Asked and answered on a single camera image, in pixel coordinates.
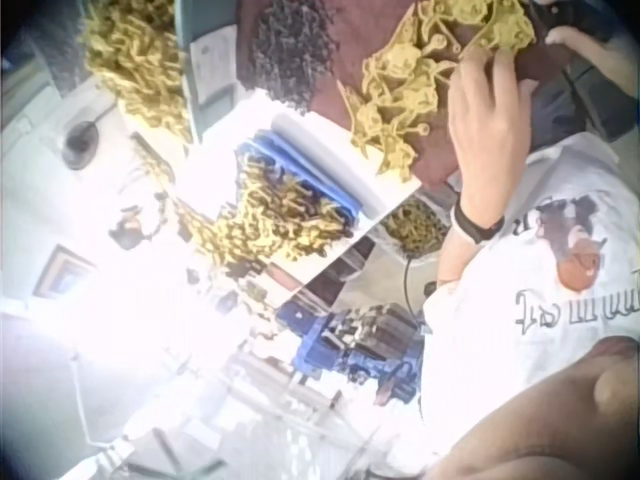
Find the blue plastic tray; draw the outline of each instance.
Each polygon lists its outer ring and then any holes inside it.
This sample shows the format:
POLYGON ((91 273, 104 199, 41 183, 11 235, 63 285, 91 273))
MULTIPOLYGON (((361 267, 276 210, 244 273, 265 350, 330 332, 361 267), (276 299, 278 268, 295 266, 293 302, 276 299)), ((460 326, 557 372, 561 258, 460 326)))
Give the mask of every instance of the blue plastic tray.
POLYGON ((260 132, 253 139, 247 140, 240 147, 240 151, 250 150, 256 154, 269 157, 277 165, 297 178, 308 182, 313 188, 343 207, 355 222, 362 205, 315 166, 309 168, 311 162, 286 140, 280 136, 278 136, 277 140, 274 140, 266 133, 260 132))

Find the printed graphic on shirt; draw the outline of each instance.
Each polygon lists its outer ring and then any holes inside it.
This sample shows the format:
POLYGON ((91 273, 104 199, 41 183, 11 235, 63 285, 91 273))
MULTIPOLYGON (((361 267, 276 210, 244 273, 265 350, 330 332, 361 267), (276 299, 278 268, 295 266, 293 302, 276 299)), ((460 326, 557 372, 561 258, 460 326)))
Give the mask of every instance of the printed graphic on shirt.
POLYGON ((532 327, 555 328, 561 322, 581 325, 591 322, 615 322, 640 312, 640 269, 631 272, 633 285, 609 295, 594 298, 575 299, 564 304, 541 305, 536 301, 535 292, 520 290, 516 294, 516 306, 522 313, 515 320, 520 325, 522 335, 532 327))
POLYGON ((545 240, 555 257, 558 280, 573 292, 593 287, 600 271, 606 238, 593 238, 593 217, 598 212, 589 195, 571 200, 553 200, 537 206, 535 225, 531 213, 514 222, 513 234, 535 228, 536 237, 545 240))

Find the black watch strap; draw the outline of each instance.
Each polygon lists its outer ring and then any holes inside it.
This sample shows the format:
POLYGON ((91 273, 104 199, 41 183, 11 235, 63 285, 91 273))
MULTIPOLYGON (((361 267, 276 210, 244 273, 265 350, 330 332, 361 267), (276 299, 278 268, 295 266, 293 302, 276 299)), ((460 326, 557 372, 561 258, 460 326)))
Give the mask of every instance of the black watch strap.
POLYGON ((460 230, 465 236, 469 237, 469 239, 476 245, 492 240, 493 237, 502 230, 502 227, 504 227, 504 216, 490 228, 482 228, 473 223, 462 211, 462 207, 460 206, 460 197, 458 197, 458 201, 456 202, 455 207, 453 207, 453 214, 451 217, 453 226, 460 230))

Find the picture frame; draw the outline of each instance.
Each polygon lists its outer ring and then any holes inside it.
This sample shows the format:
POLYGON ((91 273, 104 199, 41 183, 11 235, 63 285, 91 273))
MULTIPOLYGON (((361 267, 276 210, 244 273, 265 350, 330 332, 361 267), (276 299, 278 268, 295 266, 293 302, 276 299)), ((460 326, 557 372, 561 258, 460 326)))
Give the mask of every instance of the picture frame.
POLYGON ((62 245, 56 245, 36 283, 33 296, 57 300, 84 282, 96 266, 62 245))

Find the hand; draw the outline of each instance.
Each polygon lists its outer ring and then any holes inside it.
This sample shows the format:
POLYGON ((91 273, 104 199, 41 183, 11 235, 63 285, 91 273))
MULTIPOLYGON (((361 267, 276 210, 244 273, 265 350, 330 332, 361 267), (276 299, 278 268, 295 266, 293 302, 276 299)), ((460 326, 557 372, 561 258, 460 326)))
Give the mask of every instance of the hand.
MULTIPOLYGON (((535 0, 551 5, 556 0, 535 0)), ((627 95, 638 98, 638 46, 627 36, 614 37, 602 44, 573 27, 556 27, 547 34, 547 45, 565 45, 591 62, 602 74, 627 95)))
POLYGON ((522 179, 531 148, 531 95, 538 85, 518 85, 514 55, 499 50, 493 82, 485 73, 491 54, 472 47, 451 77, 449 133, 462 173, 460 204, 476 225, 489 228, 504 215, 522 179))

